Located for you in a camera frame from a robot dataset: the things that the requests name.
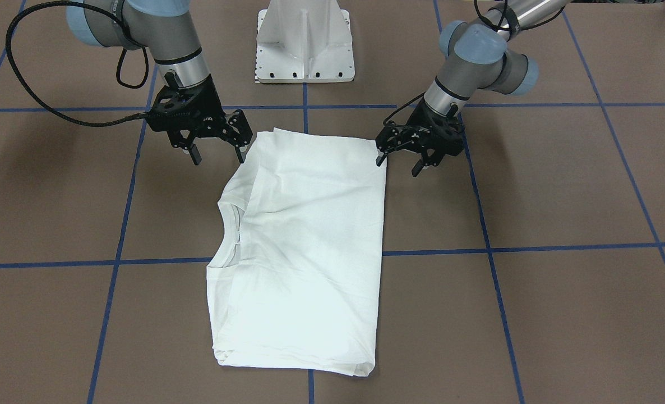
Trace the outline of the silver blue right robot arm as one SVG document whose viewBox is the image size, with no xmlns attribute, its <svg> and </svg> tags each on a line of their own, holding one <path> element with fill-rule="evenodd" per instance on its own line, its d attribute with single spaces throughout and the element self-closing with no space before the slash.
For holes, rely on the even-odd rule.
<svg viewBox="0 0 665 404">
<path fill-rule="evenodd" d="M 197 138 L 220 138 L 243 163 L 252 140 L 242 110 L 224 112 L 190 13 L 189 1 L 76 1 L 67 7 L 70 30 L 82 43 L 147 49 L 164 86 L 146 123 L 164 131 L 174 148 L 200 163 Z"/>
</svg>

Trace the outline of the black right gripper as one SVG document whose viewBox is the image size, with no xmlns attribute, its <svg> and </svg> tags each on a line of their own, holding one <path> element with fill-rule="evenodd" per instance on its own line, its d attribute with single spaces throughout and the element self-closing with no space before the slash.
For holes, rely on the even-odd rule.
<svg viewBox="0 0 665 404">
<path fill-rule="evenodd" d="M 220 138 L 233 145 L 240 164 L 245 163 L 252 131 L 243 111 L 226 113 L 212 75 L 199 84 L 182 87 L 173 84 L 176 74 L 165 74 L 165 85 L 146 113 L 145 121 L 153 131 L 170 133 L 173 145 L 191 156 L 194 166 L 202 161 L 194 139 Z"/>
</svg>

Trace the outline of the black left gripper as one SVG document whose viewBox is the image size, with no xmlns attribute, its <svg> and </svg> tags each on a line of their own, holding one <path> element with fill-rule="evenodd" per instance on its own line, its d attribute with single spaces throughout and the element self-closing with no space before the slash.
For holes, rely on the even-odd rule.
<svg viewBox="0 0 665 404">
<path fill-rule="evenodd" d="M 383 128 L 376 136 L 377 167 L 383 166 L 389 154 L 405 149 L 420 154 L 421 158 L 411 169 L 412 177 L 418 177 L 429 166 L 438 166 L 446 155 L 458 156 L 465 149 L 460 122 L 460 108 L 453 104 L 445 115 L 439 115 L 420 100 L 404 125 L 397 125 L 392 118 L 411 105 L 415 99 L 404 103 L 383 120 Z"/>
</svg>

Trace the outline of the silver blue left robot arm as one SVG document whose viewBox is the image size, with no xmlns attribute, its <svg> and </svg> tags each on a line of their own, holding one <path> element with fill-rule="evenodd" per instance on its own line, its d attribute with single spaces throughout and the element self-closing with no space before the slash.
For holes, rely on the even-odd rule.
<svg viewBox="0 0 665 404">
<path fill-rule="evenodd" d="M 509 49 L 509 41 L 522 31 L 557 18 L 566 1 L 502 1 L 486 11 L 476 10 L 473 21 L 455 20 L 443 28 L 438 48 L 442 67 L 424 94 L 413 99 L 415 109 L 399 125 L 387 117 L 376 136 L 377 166 L 402 149 L 419 154 L 412 168 L 418 176 L 442 159 L 465 149 L 460 112 L 476 90 L 523 95 L 539 77 L 537 62 Z"/>
</svg>

